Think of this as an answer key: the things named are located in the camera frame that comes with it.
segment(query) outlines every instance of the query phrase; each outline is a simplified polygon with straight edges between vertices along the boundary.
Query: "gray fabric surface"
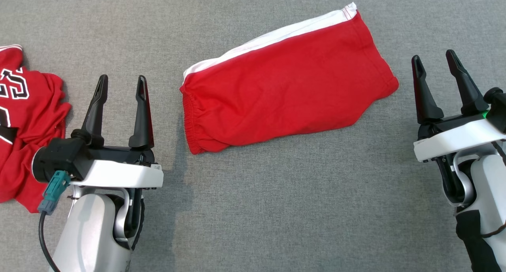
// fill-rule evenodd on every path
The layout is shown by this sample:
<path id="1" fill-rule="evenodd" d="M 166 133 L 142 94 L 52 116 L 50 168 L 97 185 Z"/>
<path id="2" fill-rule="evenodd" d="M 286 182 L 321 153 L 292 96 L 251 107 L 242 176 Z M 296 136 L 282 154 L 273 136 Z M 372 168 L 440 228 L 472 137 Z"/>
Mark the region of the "gray fabric surface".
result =
<path id="1" fill-rule="evenodd" d="M 354 126 L 193 156 L 179 86 L 193 63 L 268 31 L 356 2 L 399 90 Z M 410 59 L 419 54 L 447 115 L 459 113 L 444 52 L 484 92 L 504 87 L 506 0 L 0 0 L 0 45 L 66 82 L 81 125 L 109 75 L 106 144 L 126 145 L 134 89 L 150 89 L 164 186 L 147 191 L 131 271 L 470 271 L 435 164 L 416 162 Z M 69 209 L 47 218 L 54 251 Z M 43 271 L 38 215 L 0 205 L 0 270 Z"/>

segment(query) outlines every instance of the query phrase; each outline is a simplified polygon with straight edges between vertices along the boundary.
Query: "cable connector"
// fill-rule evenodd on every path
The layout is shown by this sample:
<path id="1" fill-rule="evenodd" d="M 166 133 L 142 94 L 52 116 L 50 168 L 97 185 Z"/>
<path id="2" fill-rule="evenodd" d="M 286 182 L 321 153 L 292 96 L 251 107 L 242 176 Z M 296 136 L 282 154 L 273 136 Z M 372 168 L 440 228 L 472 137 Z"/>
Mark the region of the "cable connector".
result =
<path id="1" fill-rule="evenodd" d="M 70 185 L 70 176 L 65 171 L 58 170 L 53 174 L 42 196 L 44 200 L 38 205 L 40 213 L 46 212 L 49 216 L 53 214 L 58 205 L 58 200 L 65 189 Z"/>

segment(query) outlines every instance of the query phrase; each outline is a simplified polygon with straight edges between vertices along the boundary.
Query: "cable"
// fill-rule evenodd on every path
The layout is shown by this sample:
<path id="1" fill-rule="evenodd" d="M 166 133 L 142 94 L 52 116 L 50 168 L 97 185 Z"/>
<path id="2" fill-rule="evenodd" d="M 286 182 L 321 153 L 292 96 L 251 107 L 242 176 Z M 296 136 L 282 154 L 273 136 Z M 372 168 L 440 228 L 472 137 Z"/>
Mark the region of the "cable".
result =
<path id="1" fill-rule="evenodd" d="M 44 240 L 44 220 L 45 215 L 47 212 L 41 212 L 40 213 L 40 220 L 38 221 L 38 241 L 40 242 L 40 248 L 42 248 L 42 252 L 44 252 L 45 259 L 49 263 L 49 266 L 51 267 L 54 272 L 60 272 L 58 267 L 56 267 L 56 263 L 53 261 L 53 258 L 51 258 L 51 254 L 49 254 L 49 251 L 47 250 L 47 246 L 45 246 L 45 240 Z"/>
<path id="2" fill-rule="evenodd" d="M 489 232 L 488 234 L 482 234 L 481 237 L 483 238 L 490 238 L 491 236 L 495 236 L 496 234 L 501 233 L 504 229 L 506 229 L 506 223 L 504 225 L 501 225 L 496 231 Z"/>
<path id="3" fill-rule="evenodd" d="M 139 241 L 139 236 L 141 236 L 142 224 L 144 223 L 144 198 L 141 199 L 141 220 L 139 221 L 139 228 L 137 229 L 137 235 L 135 236 L 134 243 L 132 244 L 132 251 L 135 250 L 135 246 Z"/>

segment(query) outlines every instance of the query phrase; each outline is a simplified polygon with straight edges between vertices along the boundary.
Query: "white stripe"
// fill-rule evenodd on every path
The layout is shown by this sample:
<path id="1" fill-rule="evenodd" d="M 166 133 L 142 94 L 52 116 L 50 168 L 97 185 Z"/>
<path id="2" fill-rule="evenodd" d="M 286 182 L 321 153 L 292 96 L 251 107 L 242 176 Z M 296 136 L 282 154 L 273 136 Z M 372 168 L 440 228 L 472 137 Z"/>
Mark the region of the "white stripe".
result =
<path id="1" fill-rule="evenodd" d="M 5 115 L 7 116 L 7 128 L 10 128 L 11 127 L 11 117 L 9 116 L 9 109 L 3 108 L 2 106 L 0 106 L 0 109 L 2 109 L 5 112 Z"/>
<path id="2" fill-rule="evenodd" d="M 41 149 L 41 147 L 35 152 L 35 154 L 32 157 L 32 165 L 30 167 L 30 171 L 31 171 L 32 175 L 33 175 L 33 161 L 35 160 L 35 156 L 37 155 L 38 151 L 40 151 L 40 149 Z"/>
<path id="3" fill-rule="evenodd" d="M 0 47 L 0 52 L 5 51 L 7 49 L 11 49 L 13 47 L 15 47 L 16 49 L 19 49 L 21 51 L 23 50 L 23 47 L 21 47 L 20 45 L 4 45 L 3 47 Z"/>
<path id="4" fill-rule="evenodd" d="M 235 47 L 232 50 L 229 50 L 228 52 L 223 54 L 219 58 L 204 60 L 190 66 L 187 70 L 185 70 L 183 74 L 184 79 L 186 79 L 186 76 L 188 76 L 188 74 L 201 72 L 202 70 L 206 70 L 207 68 L 222 63 L 226 60 L 235 58 L 237 56 L 246 54 L 254 50 L 261 49 L 262 47 L 267 47 L 268 45 L 278 43 L 287 38 L 291 38 L 293 36 L 298 36 L 301 34 L 309 33 L 312 31 L 316 31 L 319 29 L 323 29 L 326 27 L 337 25 L 339 23 L 346 22 L 348 20 L 351 20 L 356 14 L 357 14 L 357 6 L 355 5 L 354 2 L 351 2 L 351 4 L 348 4 L 341 10 L 332 11 L 325 15 L 321 15 L 299 23 L 282 27 L 275 31 L 259 36 L 258 38 L 255 38 L 245 43 L 244 45 Z"/>
<path id="5" fill-rule="evenodd" d="M 12 144 L 12 142 L 11 142 L 11 141 L 9 141 L 8 139 L 6 139 L 6 138 L 4 138 L 4 137 L 2 137 L 2 136 L 0 136 L 0 139 L 5 140 L 8 144 Z"/>

